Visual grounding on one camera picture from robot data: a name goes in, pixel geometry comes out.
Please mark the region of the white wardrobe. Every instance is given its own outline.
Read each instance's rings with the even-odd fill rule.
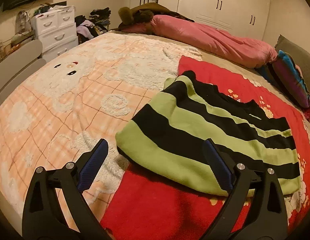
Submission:
[[[159,4],[195,22],[261,40],[270,0],[159,0]]]

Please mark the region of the fur pom-pom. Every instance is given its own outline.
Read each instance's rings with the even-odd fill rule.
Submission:
[[[125,25],[134,23],[132,11],[128,7],[122,7],[118,10],[118,14]]]

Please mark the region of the pink comforter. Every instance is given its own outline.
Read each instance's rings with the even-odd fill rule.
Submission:
[[[151,27],[157,36],[189,44],[247,68],[261,67],[277,57],[275,49],[266,42],[235,37],[205,24],[155,15]],[[136,24],[122,31],[146,33],[146,24]]]

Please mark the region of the gray headboard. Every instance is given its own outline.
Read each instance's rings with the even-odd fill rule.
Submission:
[[[46,64],[42,58],[42,43],[30,41],[0,63],[0,105],[26,78]]]

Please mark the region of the striped sweater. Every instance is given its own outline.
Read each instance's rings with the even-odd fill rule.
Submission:
[[[226,196],[202,153],[208,138],[236,163],[256,171],[273,168],[284,195],[298,190],[296,146],[286,119],[269,119],[255,101],[219,93],[217,86],[197,81],[193,71],[168,79],[116,134],[116,143],[121,154],[159,175]]]

